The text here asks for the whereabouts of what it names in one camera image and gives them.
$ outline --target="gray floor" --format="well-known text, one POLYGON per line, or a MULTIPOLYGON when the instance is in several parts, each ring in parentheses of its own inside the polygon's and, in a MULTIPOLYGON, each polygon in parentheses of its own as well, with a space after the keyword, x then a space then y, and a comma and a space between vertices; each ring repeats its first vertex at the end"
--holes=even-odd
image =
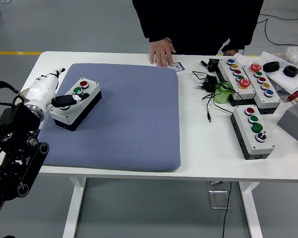
MULTIPOLYGON (((0 11, 0 51, 149 52, 131 0, 0 1, 0 11)), ((265 1, 262 13, 298 18, 298 0, 265 1)), ((298 44, 298 21, 266 18, 271 41, 298 44)), ((286 48, 269 43, 260 23, 244 54, 286 48)), ((0 55, 0 80, 21 89, 37 59, 0 55)), ((222 237, 224 211, 210 208, 209 189, 205 181, 89 179, 76 237, 222 237)), ((72 190, 68 178, 38 177, 26 198, 5 203, 0 238, 61 237, 72 190)), ((253 194, 264 238, 298 238, 298 184, 261 183, 253 194)), ((237 183, 230 206, 225 237, 250 237, 237 183)))

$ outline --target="black shirt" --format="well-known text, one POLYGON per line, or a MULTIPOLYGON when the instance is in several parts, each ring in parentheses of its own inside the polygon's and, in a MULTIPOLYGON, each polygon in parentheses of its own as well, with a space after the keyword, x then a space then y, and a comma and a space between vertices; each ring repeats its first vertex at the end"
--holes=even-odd
POLYGON ((251 43, 263 0, 133 0, 150 42, 169 37, 177 54, 216 55, 251 43))

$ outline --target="white table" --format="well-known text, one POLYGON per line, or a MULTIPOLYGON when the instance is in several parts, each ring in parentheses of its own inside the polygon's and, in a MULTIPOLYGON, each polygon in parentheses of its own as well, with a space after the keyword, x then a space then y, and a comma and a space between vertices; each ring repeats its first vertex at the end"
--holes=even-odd
MULTIPOLYGON (((253 238, 262 238, 262 233, 252 189, 261 181, 298 182, 298 142, 276 125, 293 103, 281 103, 273 115, 262 116, 276 147, 265 160, 247 161, 236 139, 230 114, 210 103, 212 122, 207 120, 207 101, 201 100, 207 93, 197 88, 199 80, 192 71, 207 72, 200 61, 208 62, 209 57, 174 56, 173 59, 174 62, 181 62, 185 68, 177 73, 181 166, 176 171, 167 173, 43 166, 40 174, 68 176, 74 183, 65 238, 75 235, 86 178, 238 181, 253 238)), ((151 65, 147 54, 44 52, 34 65, 23 89, 28 88, 39 75, 62 67, 69 69, 73 63, 151 65)), ((60 82, 64 79, 65 73, 61 74, 60 82)), ((223 107, 233 110, 229 103, 223 107)))

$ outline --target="blue pad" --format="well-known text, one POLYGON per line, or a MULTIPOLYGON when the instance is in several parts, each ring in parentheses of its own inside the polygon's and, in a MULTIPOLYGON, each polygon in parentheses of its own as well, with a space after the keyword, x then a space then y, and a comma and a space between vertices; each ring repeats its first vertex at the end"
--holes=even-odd
POLYGON ((172 171, 180 166, 178 78, 173 69, 73 64, 58 90, 81 78, 99 82, 102 99, 75 131, 50 114, 39 134, 50 145, 45 165, 131 171, 172 171))

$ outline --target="label sticker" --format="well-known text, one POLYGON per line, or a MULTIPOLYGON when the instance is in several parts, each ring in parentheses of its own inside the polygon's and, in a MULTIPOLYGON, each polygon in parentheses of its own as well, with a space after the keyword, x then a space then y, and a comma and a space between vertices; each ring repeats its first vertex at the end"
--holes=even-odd
POLYGON ((185 68, 182 66, 180 62, 173 63, 173 67, 171 67, 170 65, 167 65, 167 67, 174 69, 176 72, 185 70, 185 68))

